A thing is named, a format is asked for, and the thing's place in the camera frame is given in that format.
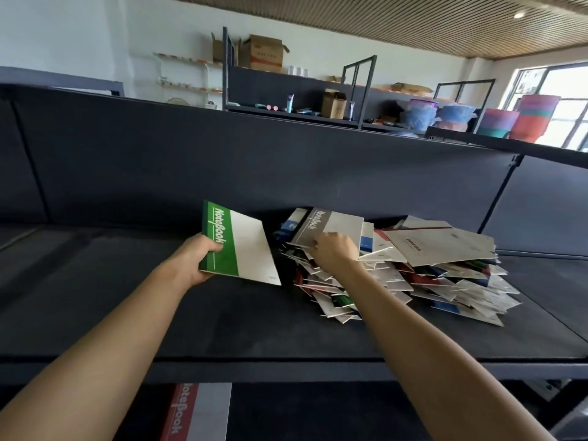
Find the cardboard box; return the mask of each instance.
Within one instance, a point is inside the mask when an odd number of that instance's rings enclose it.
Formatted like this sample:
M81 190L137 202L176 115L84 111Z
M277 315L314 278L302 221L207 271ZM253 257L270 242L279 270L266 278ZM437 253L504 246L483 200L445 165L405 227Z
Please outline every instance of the cardboard box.
M425 96L432 93L433 90L426 86L411 85L410 83L397 82L390 87L392 91L398 91L404 94L411 94L414 96Z
M345 116L347 95L337 90L325 90L320 115L324 118L342 119Z
M211 32L212 35L212 61L213 62L222 62L223 58L223 47L222 47L222 40L217 40L215 35Z
M250 35L240 46L239 66L281 73L284 51L290 52L281 40Z

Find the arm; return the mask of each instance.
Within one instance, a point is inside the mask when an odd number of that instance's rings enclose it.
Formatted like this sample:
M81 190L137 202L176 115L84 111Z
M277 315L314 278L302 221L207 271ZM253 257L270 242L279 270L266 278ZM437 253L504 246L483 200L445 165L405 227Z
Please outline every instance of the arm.
M472 356L372 279L357 252L337 233L311 250L357 305L435 441L554 441Z
M198 263L221 249L202 235L189 238L8 403L0 412L0 439L111 440L183 295L211 276Z

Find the stack of notebooks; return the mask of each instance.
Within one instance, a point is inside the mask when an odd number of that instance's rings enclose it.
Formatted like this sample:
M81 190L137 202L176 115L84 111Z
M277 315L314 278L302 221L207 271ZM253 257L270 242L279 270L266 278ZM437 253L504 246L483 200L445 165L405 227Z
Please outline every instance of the stack of notebooks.
M284 256L296 261L295 284L341 323L361 320L344 287L322 271L306 250L322 232L348 235L368 273L404 303L413 297L463 317L503 326L500 316L520 302L503 276L491 237L444 221L408 216L392 228L374 229L362 217L315 207L296 209L275 232Z

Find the ceiling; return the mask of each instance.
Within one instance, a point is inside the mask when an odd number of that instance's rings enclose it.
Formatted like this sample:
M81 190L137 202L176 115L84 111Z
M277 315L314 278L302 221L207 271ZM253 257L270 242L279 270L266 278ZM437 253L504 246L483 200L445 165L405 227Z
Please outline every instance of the ceiling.
M180 1L467 58L588 44L588 0Z

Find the wall-mounted shelf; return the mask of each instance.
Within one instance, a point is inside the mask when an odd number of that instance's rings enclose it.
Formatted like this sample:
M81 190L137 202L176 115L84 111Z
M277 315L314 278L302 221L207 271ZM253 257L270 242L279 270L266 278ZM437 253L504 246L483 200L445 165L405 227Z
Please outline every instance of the wall-mounted shelf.
M163 54L161 52L154 52L153 55L159 58L165 58L166 60L177 60L179 62L190 63L191 65L204 65L206 67L214 66L217 68L222 68L221 62L209 62L208 60L202 60L201 58L175 56L173 54Z
M195 93L214 93L214 94L222 94L222 89L220 88L206 88L203 86L194 86L190 85L189 83L182 83L178 81L166 81L163 79L158 80L158 84L163 86L164 88L176 88L180 90L192 91Z

